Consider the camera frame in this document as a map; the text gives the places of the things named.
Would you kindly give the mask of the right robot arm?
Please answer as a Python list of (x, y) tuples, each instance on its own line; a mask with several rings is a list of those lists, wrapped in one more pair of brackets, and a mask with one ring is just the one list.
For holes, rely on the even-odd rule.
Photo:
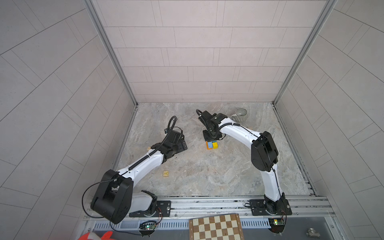
[(278, 179), (279, 152), (272, 135), (267, 131), (263, 133), (252, 131), (221, 113), (210, 114), (200, 110), (196, 110), (196, 113), (207, 128), (203, 131), (205, 141), (218, 141), (230, 136), (250, 149), (251, 163), (260, 171), (265, 189), (264, 201), (251, 204), (251, 207), (269, 215), (291, 215), (290, 204)]

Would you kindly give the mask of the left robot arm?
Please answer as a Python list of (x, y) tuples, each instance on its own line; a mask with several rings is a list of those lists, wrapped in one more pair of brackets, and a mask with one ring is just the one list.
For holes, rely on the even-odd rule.
[(153, 169), (187, 149), (183, 133), (168, 131), (164, 140), (151, 146), (141, 159), (118, 171), (104, 173), (91, 201), (91, 210), (113, 224), (131, 213), (153, 215), (158, 197), (149, 191), (134, 193), (134, 187)]

